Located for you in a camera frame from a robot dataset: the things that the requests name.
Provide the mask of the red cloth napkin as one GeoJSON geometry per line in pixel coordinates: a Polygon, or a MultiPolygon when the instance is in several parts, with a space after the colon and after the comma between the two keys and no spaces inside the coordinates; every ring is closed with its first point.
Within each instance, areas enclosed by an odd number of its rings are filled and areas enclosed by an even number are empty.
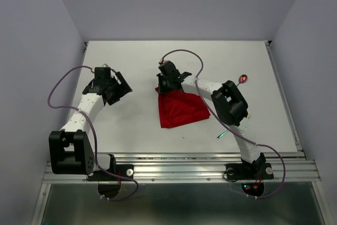
{"type": "Polygon", "coordinates": [[[171,129],[198,121],[206,120],[210,117],[202,98],[191,93],[172,91],[169,93],[158,93],[158,113],[161,128],[171,129]]]}

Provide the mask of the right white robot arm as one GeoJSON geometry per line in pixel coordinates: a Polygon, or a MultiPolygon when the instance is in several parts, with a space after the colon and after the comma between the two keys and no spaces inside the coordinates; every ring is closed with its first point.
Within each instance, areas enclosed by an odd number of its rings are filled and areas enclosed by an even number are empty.
{"type": "Polygon", "coordinates": [[[261,172],[265,156],[259,147],[248,141],[244,130],[240,128],[242,120],[248,116],[248,104],[236,84],[230,80],[225,83],[215,83],[199,79],[189,72],[180,73],[173,62],[164,61],[158,66],[158,88],[162,94],[180,91],[209,100],[215,108],[215,118],[225,124],[234,135],[239,147],[242,171],[245,176],[253,178],[261,172]]]}

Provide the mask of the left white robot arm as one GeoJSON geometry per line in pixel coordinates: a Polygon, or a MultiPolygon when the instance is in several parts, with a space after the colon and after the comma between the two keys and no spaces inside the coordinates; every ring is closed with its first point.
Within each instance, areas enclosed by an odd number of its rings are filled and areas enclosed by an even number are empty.
{"type": "Polygon", "coordinates": [[[106,105],[113,105],[132,91],[123,75],[107,65],[90,69],[94,77],[84,88],[74,113],[59,131],[50,133],[49,153],[54,174],[90,175],[107,180],[117,175],[114,155],[99,155],[93,122],[106,105]]]}

